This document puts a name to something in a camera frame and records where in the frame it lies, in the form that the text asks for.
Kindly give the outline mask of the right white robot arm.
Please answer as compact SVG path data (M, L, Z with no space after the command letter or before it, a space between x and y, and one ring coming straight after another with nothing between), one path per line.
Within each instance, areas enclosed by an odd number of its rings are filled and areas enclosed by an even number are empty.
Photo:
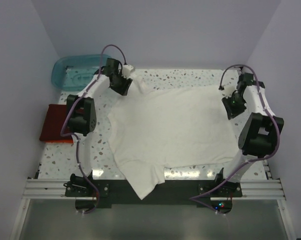
M284 127L284 119L275 116L266 100L264 83L256 81L252 73L239 75L236 89L222 103L229 120L246 110L250 115L239 134L238 152L230 169L221 169L214 179L213 191L220 197L229 193L231 186L239 184L251 165L277 152Z

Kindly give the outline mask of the white t shirt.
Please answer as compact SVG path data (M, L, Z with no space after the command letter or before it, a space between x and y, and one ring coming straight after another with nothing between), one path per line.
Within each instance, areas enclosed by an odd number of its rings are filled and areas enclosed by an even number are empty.
M166 168L223 164L238 152L216 86L154 90L135 81L108 119L115 163L140 199L165 182Z

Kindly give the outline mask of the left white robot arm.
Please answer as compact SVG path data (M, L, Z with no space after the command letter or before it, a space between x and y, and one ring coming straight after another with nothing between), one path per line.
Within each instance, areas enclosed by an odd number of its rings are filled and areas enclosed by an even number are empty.
M70 94L66 99L66 119L62 125L61 136L71 136L75 144L75 159L78 169L75 176L83 177L76 190L82 196L94 191L94 184L88 178L92 174L90 145L97 121L97 98L111 89L121 96L128 94L132 83L131 74L135 68L122 64L119 60L108 58L104 66L94 74L89 84L78 94Z

